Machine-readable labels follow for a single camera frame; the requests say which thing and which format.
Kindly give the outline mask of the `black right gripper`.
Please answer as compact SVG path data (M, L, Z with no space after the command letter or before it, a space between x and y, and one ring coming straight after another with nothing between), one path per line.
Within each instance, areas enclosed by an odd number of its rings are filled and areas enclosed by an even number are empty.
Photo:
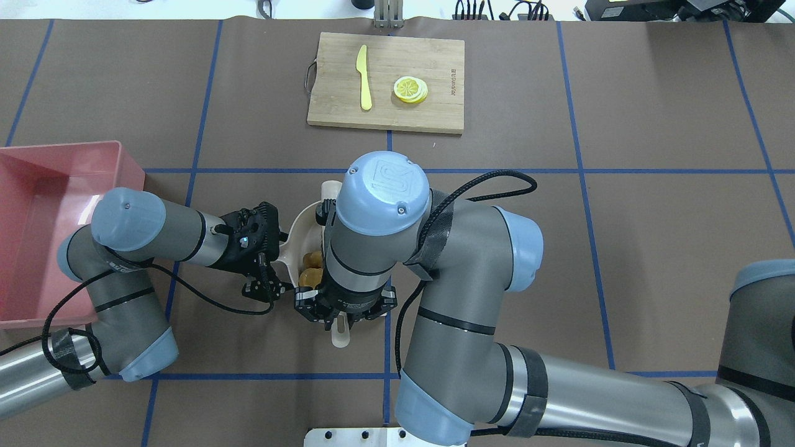
M396 306L396 289L386 284L370 292L349 291L341 286L324 286L318 291L309 287L295 289L295 311L310 322L322 322L326 329L342 312L352 327L361 320L385 316Z

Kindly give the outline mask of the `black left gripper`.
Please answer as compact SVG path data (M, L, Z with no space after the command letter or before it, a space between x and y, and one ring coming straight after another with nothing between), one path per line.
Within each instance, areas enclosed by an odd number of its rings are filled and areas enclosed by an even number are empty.
M221 220L211 226L211 234L221 235L226 242L211 268L246 276L242 297L256 302L277 302L282 295L293 291L294 285L275 273L262 277L266 267L280 254L282 231L275 205L261 202L252 209L244 207L228 213Z

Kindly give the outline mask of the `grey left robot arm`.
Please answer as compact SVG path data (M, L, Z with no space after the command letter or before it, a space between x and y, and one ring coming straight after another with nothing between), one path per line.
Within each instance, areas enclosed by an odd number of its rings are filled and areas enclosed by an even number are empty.
M272 267L283 232L267 202L215 216L149 192L117 187L103 196L91 223L62 241L58 266L87 291L97 319L52 330L2 352L2 419L117 374L148 378L179 355L150 271L157 258L240 274L242 295L272 309L286 283Z

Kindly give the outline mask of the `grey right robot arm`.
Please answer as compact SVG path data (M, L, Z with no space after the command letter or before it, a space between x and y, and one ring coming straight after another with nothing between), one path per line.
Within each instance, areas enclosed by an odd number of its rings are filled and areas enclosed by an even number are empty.
M392 151L350 164L325 221L318 300L363 310L395 265L420 283L395 416L415 438L574 438L609 446L793 445L793 260L738 272L715 384L687 387L590 367L494 339L503 298L534 281L544 240L531 219L446 194Z

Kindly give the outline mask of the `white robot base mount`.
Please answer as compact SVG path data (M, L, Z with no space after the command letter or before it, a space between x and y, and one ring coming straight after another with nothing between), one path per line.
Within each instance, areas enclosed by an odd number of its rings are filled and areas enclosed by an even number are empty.
M398 428L311 429L303 446L411 446L407 432Z

